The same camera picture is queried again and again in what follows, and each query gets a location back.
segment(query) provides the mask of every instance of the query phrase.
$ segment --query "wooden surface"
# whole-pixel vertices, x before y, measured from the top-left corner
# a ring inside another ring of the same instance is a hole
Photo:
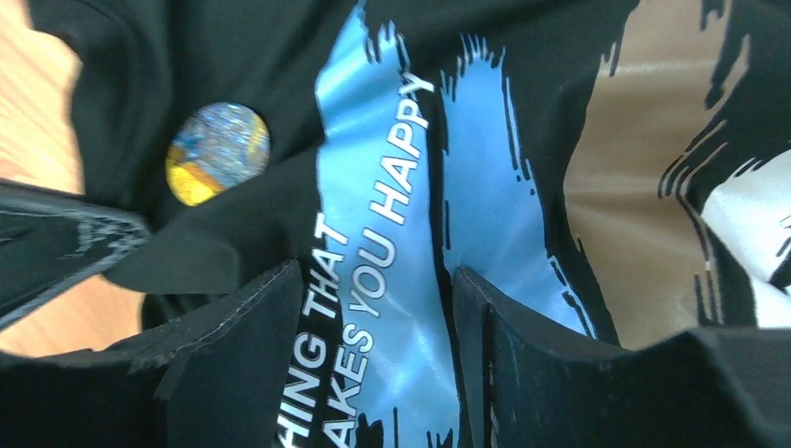
[[[59,40],[29,29],[22,0],[0,0],[0,177],[80,191],[67,123],[79,64]],[[0,287],[2,287],[0,267]],[[102,349],[139,328],[140,296],[101,278],[73,288],[0,333],[0,349],[44,356]]]

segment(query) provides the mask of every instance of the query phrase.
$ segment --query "black t-shirt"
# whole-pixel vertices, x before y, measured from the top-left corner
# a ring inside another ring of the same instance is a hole
[[[465,437],[461,266],[630,348],[791,323],[786,2],[30,4],[84,63],[87,198],[155,231],[107,278],[186,310],[300,260],[284,446]],[[186,204],[172,141],[227,103],[265,168]]]

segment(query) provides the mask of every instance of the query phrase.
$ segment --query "round sticker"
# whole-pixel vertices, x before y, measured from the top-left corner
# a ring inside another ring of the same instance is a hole
[[[270,159],[270,133],[251,109],[215,103],[190,117],[171,143],[168,185],[194,206],[261,174]]]

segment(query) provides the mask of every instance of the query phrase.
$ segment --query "tan print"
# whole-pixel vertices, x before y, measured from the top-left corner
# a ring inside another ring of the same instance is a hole
[[[673,197],[660,199],[657,189],[746,72],[748,41],[726,97],[706,110],[731,10],[728,1],[723,17],[710,14],[701,31],[700,1],[643,0],[627,21],[614,76],[603,58],[566,173],[572,233],[628,348],[696,327],[695,274],[705,278],[711,270],[717,278],[687,212]],[[703,294],[704,302],[719,302]]]

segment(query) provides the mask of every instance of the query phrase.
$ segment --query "holographic sticker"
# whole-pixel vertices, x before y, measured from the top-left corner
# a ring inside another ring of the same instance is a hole
[[[251,109],[215,103],[179,130],[166,159],[173,195],[194,206],[261,174],[270,159],[270,133]]]

